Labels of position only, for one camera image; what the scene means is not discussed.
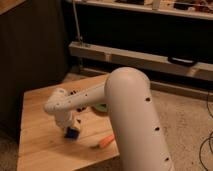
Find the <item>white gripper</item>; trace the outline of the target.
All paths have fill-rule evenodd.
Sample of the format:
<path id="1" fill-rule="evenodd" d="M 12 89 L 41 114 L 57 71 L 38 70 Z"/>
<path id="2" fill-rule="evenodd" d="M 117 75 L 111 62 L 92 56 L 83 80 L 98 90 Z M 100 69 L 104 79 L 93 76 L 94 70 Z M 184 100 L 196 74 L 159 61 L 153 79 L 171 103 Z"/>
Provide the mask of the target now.
<path id="1" fill-rule="evenodd" d="M 56 125 L 65 133 L 66 138 L 77 139 L 81 131 L 81 120 L 71 112 L 55 115 Z"/>

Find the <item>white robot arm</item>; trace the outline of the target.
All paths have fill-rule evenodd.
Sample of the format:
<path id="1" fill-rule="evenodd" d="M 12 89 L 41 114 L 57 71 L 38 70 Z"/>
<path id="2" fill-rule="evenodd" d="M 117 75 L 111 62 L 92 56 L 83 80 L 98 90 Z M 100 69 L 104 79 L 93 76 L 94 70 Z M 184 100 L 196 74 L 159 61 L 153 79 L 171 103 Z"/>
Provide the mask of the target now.
<path id="1" fill-rule="evenodd" d="M 44 111 L 67 129 L 73 123 L 71 111 L 104 103 L 115 135 L 123 171 L 175 171 L 150 91 L 150 80 L 141 71 L 122 67 L 105 81 L 70 95 L 53 91 Z"/>

